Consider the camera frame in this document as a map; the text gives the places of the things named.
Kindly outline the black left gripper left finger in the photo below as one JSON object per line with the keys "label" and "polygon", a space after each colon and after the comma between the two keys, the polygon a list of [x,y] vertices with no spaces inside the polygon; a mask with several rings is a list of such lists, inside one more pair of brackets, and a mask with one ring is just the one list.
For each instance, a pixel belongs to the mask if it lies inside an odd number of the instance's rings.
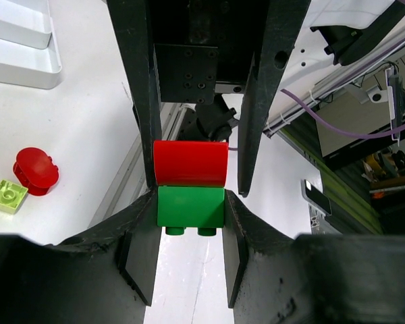
{"label": "black left gripper left finger", "polygon": [[142,323],[161,229],[156,190],[57,245],[0,234],[0,323]]}

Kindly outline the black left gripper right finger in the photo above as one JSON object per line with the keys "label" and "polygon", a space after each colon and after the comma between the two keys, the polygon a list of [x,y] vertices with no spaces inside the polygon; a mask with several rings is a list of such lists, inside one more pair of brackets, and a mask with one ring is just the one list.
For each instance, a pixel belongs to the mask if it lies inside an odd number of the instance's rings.
{"label": "black left gripper right finger", "polygon": [[227,303],[236,323],[405,323],[405,236],[289,238],[225,192]]}

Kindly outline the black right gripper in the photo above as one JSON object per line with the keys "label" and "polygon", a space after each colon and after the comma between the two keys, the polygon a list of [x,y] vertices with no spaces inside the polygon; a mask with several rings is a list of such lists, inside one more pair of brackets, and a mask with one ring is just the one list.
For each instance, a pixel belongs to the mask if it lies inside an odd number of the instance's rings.
{"label": "black right gripper", "polygon": [[146,184],[157,186],[161,100],[212,103],[244,92],[239,195],[248,196],[261,136],[310,1],[108,1],[136,114]]}

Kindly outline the green lego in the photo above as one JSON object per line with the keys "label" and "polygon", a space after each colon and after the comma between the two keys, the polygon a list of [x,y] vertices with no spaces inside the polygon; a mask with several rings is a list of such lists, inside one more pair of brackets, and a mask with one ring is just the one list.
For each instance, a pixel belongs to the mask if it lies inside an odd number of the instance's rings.
{"label": "green lego", "polygon": [[196,228],[200,236],[214,236],[224,226],[224,188],[158,187],[157,225],[170,236]]}

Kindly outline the red oval lego brick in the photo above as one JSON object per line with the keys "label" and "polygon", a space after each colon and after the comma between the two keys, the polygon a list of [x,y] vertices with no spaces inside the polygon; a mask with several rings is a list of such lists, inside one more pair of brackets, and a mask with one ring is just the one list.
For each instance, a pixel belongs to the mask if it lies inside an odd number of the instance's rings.
{"label": "red oval lego brick", "polygon": [[33,196],[44,196],[59,180],[58,166],[46,152],[36,147],[23,148],[16,155],[13,173]]}

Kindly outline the lime square lego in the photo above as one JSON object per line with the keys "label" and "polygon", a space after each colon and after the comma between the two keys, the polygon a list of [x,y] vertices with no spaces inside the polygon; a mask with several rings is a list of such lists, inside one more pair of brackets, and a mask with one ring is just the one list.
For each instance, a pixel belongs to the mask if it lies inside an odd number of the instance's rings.
{"label": "lime square lego", "polygon": [[8,180],[0,182],[0,211],[14,215],[23,203],[28,189]]}

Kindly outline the red curved lego brick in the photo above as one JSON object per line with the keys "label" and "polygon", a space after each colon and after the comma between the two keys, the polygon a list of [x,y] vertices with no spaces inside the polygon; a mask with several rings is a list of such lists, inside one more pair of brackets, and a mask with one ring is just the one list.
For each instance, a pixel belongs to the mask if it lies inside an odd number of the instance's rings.
{"label": "red curved lego brick", "polygon": [[154,166],[160,186],[225,186],[228,143],[156,140]]}

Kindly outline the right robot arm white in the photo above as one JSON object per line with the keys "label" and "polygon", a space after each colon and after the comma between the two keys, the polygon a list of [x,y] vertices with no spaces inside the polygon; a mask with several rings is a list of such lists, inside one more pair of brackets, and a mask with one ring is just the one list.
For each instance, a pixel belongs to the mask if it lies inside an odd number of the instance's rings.
{"label": "right robot arm white", "polygon": [[140,129],[146,183],[156,186],[162,103],[204,111],[243,94],[238,191],[246,196],[275,93],[300,31],[320,36],[329,65],[368,55],[405,16],[403,1],[108,1]]}

